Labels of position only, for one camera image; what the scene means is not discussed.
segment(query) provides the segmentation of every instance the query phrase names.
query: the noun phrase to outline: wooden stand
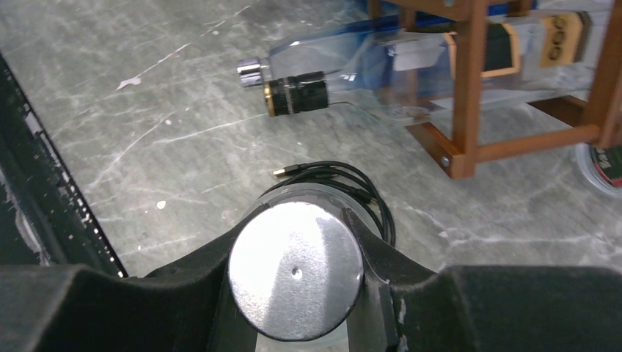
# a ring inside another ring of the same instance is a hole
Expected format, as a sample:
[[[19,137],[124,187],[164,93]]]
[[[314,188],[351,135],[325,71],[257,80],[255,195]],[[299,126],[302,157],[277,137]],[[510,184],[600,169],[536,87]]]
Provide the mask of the wooden stand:
[[[600,148],[622,144],[618,112],[622,104],[622,0],[615,0],[592,90],[587,103],[570,96],[532,102],[571,128],[492,144],[479,145],[481,70],[488,6],[503,0],[388,0],[400,6],[400,25],[414,28],[414,12],[423,11],[457,22],[453,135],[434,124],[408,127],[410,133],[453,179],[471,177],[475,166],[577,143]],[[381,0],[368,0],[370,18],[381,15]],[[510,2],[510,15],[529,12],[531,0]]]

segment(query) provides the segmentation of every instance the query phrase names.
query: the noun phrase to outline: white paint speck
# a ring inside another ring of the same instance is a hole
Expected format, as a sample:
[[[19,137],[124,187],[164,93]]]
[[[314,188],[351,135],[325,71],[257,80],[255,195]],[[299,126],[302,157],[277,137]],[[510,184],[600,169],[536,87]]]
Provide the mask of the white paint speck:
[[[159,59],[158,62],[156,62],[155,64],[149,66],[148,69],[142,71],[141,73],[137,74],[136,76],[130,78],[130,79],[126,79],[124,81],[121,81],[121,83],[119,83],[119,86],[117,87],[117,90],[119,89],[123,89],[126,86],[137,86],[139,84],[142,83],[142,80],[140,79],[140,76],[144,75],[145,73],[151,71],[154,67],[158,66],[159,64],[161,64],[162,62],[167,61],[168,59],[170,59],[172,56],[176,55],[177,53],[179,53],[180,51],[182,51],[183,49],[185,49],[188,45],[190,45],[190,43],[184,44],[181,47],[179,47],[177,50],[173,51],[172,53],[166,55],[165,57],[163,57],[162,59]]]
[[[248,9],[249,7],[251,7],[251,5],[247,5],[245,7],[242,8],[242,10],[237,11],[236,13],[234,13],[233,15],[231,15],[231,17],[235,17],[239,14],[241,14],[243,11],[245,11],[246,9]]]
[[[124,81],[121,81],[121,83],[119,83],[119,86],[117,87],[117,90],[119,89],[123,89],[127,86],[137,86],[139,84],[142,83],[142,80],[140,79],[140,77],[136,76],[136,77],[132,77],[130,79],[126,79]]]
[[[406,317],[406,302],[404,298],[400,299],[400,314],[398,316],[398,322],[404,325],[404,317]]]
[[[398,345],[398,352],[407,352],[408,350],[408,339],[406,336],[402,335],[400,337],[400,344]]]

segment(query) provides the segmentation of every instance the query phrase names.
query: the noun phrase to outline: circular metal plate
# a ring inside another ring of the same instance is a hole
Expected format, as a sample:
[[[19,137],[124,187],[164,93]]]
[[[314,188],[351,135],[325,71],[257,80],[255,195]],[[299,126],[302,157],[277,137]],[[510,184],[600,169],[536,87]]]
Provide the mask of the circular metal plate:
[[[590,187],[600,191],[601,193],[612,197],[622,198],[622,187],[614,186],[611,182],[606,181],[606,176],[602,173],[601,168],[598,165],[598,156],[594,153],[596,150],[589,144],[579,143],[575,147],[575,161],[577,163],[578,171],[581,173],[582,179]]]
[[[236,304],[259,332],[307,341],[345,320],[361,289],[363,262],[341,220],[317,205],[289,202],[244,227],[228,274]]]

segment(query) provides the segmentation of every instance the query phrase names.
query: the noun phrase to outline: marble floor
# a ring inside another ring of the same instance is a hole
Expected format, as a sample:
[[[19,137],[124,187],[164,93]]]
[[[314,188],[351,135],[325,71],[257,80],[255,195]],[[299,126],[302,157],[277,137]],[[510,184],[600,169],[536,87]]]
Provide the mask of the marble floor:
[[[453,181],[404,129],[347,107],[270,119],[238,83],[239,59],[364,16],[351,0],[2,0],[0,51],[132,275],[227,231],[276,182],[272,170],[324,159],[369,174],[397,248],[433,270],[622,269],[622,201],[582,184],[571,148]],[[485,113],[480,138],[562,127],[519,106]]]

